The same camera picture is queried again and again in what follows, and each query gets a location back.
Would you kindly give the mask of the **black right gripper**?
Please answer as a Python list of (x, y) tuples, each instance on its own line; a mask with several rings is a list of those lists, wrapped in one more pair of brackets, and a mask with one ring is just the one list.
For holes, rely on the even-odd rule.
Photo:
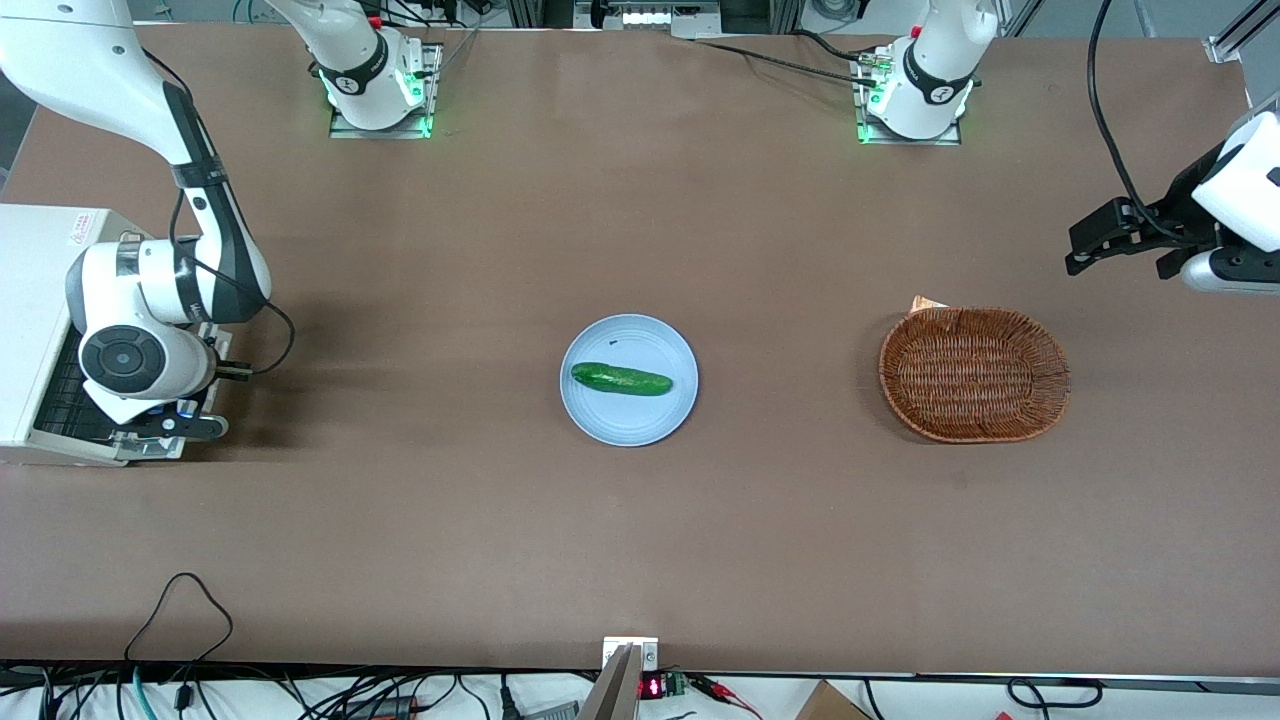
[(214, 421), (218, 416), (210, 410), (209, 392), (200, 392), (187, 398), (178, 398), (150, 407), (134, 418), (137, 427), (189, 427), (197, 423)]

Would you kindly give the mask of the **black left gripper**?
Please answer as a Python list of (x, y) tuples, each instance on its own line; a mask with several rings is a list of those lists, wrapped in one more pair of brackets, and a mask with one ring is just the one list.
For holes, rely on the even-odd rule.
[(1146, 208), (1148, 218), (1142, 228), (1140, 213), (1129, 199), (1111, 199), (1073, 224), (1066, 273), (1079, 275), (1108, 258), (1162, 249), (1156, 260), (1160, 279), (1225, 281), (1220, 224), (1193, 199), (1221, 151), (1216, 145), (1181, 170), (1165, 196)]

